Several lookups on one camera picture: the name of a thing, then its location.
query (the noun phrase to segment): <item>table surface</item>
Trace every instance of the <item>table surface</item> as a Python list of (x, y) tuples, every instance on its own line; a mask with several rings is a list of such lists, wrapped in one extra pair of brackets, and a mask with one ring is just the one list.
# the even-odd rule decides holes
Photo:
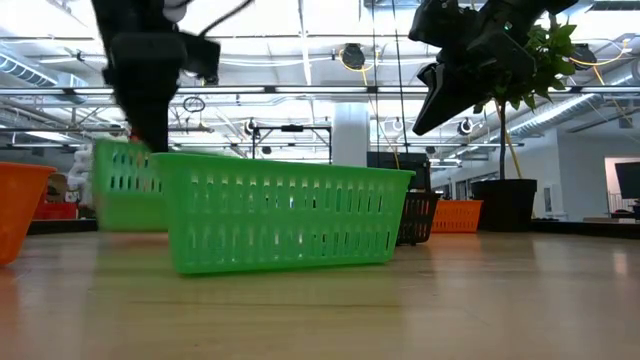
[(640, 242), (435, 235), (386, 266), (181, 278), (167, 240), (35, 236), (0, 359), (640, 359)]

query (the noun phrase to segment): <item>potted plant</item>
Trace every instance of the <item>potted plant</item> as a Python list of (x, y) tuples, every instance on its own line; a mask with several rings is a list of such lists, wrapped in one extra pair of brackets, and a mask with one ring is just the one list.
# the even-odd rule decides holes
[(529, 33), (530, 40), (525, 50), (534, 58), (535, 74), (524, 81), (512, 81), (511, 74), (504, 73), (490, 94), (490, 98), (476, 105), (475, 112), (482, 112), (491, 100), (495, 101), (500, 118), (500, 180), (474, 183), (472, 191), (476, 200), (483, 200), (479, 228), (489, 231), (527, 231), (531, 223), (533, 202), (537, 192), (537, 181), (528, 179), (506, 179), (505, 155), (507, 103), (518, 110), (522, 102), (532, 111), (536, 109), (534, 96), (549, 97), (549, 88), (563, 90), (565, 86), (557, 78), (558, 74), (573, 75), (575, 66), (569, 57), (575, 51), (571, 34), (575, 25), (559, 26), (555, 17), (551, 26), (545, 29), (534, 26)]

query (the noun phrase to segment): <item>ceiling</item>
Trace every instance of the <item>ceiling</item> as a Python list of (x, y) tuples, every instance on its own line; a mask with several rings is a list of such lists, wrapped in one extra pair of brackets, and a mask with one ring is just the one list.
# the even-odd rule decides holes
[[(377, 73), (374, 74), (373, 70), (366, 73), (367, 84), (372, 85), (377, 81), (378, 85), (393, 86), (398, 85), (402, 79), (403, 85), (421, 85), (416, 79), (417, 72), (432, 62), (439, 50), (406, 39), (414, 9), (399, 7), (395, 19), (392, 11), (380, 9), (375, 15), (374, 39), (371, 13), (363, 7), (361, 1), (304, 0), (302, 3), (302, 22), (298, 0), (256, 0), (246, 11), (209, 34), (218, 39), (223, 49), (221, 85), (361, 86), (365, 83), (363, 74), (349, 71), (339, 61), (339, 57), (335, 57), (346, 43), (361, 44), (371, 64), (374, 49), (379, 53), (380, 66)], [(586, 11), (592, 3), (593, 1), (580, 1), (579, 6), (562, 14), (559, 20), (578, 25), (578, 30), (573, 35), (574, 42), (588, 43), (599, 61), (616, 58), (622, 52), (623, 40), (631, 40), (620, 61), (601, 67), (602, 72), (606, 73), (640, 54), (640, 39), (635, 34), (638, 12)], [(86, 81), (89, 86), (103, 86), (100, 71), (106, 61), (90, 0), (3, 0), (0, 6), (0, 52), (11, 51), (24, 56), (40, 69), (71, 73)], [(179, 26), (182, 30), (197, 33), (234, 6), (236, 1), (196, 0), (190, 5)], [(545, 22), (548, 23), (545, 19), (540, 20), (540, 23)], [(304, 38), (301, 36), (303, 26), (306, 35)], [(398, 42), (395, 41), (396, 26), (400, 40)], [(307, 69), (303, 61), (305, 52), (308, 52), (310, 64)], [(77, 60), (79, 53), (82, 54), (83, 62)], [(401, 71), (398, 69), (398, 55)], [(579, 72), (571, 79), (564, 79), (568, 84), (578, 85), (593, 84), (594, 80), (595, 74), (591, 70)], [(188, 76), (183, 76), (181, 81), (183, 85), (199, 86), (197, 80)], [(13, 76), (0, 74), (0, 87), (26, 86), (28, 84)], [(330, 124), (335, 103), (353, 101), (345, 96), (283, 99), (275, 95), (243, 95), (239, 99), (233, 95), (211, 95), (203, 99), (208, 103), (207, 108), (189, 118), (189, 124), (197, 126), (202, 123), (215, 129), (215, 132), (174, 134), (174, 138), (196, 143), (243, 142), (247, 140), (243, 135), (243, 125), (248, 119), (253, 118), (263, 126), (287, 123)], [(73, 104), (56, 99), (14, 97), (12, 100), (27, 106), (42, 105), (41, 111), (69, 123), (74, 116)], [(188, 114), (175, 116), (175, 113), (180, 115), (184, 112), (182, 100), (177, 98), (175, 109), (171, 110), (174, 126), (185, 126), (188, 118)], [(369, 100), (360, 98), (357, 101)], [(123, 115), (117, 108), (107, 106), (110, 103), (108, 97), (91, 98), (82, 107), (76, 107), (75, 116), (86, 117), (83, 124), (92, 127), (123, 123)], [(394, 126), (394, 122), (404, 117), (410, 128), (422, 103), (423, 99), (419, 96), (408, 97), (404, 104), (397, 97), (380, 100), (378, 117), (371, 115), (371, 140), (378, 141), (378, 120), (389, 138), (401, 138), (402, 129), (398, 124)], [(494, 110), (495, 108), (489, 107), (487, 115), (495, 115)], [(508, 116), (518, 116), (524, 112), (526, 110), (516, 112), (510, 109)], [(466, 118), (483, 122), (484, 114), (473, 115), (472, 111), (466, 111), (427, 134), (425, 138), (433, 141), (456, 138), (457, 124)], [(593, 119), (587, 116), (579, 121), (588, 122)], [(489, 122), (486, 128), (476, 128), (476, 132), (482, 133), (495, 125)], [(272, 157), (326, 159), (328, 156), (322, 141), (312, 133), (278, 136), (279, 138), (274, 138), (278, 142), (311, 141), (318, 146), (285, 148), (281, 151), (278, 149)], [(409, 142), (417, 140), (410, 131), (408, 137)]]

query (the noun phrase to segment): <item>orange basket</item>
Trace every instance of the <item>orange basket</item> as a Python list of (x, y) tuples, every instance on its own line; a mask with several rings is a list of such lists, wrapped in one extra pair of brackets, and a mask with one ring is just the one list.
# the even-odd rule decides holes
[(0, 265), (20, 253), (42, 189), (55, 168), (0, 162)]
[(478, 231), (482, 201), (438, 202), (432, 233), (475, 233)]

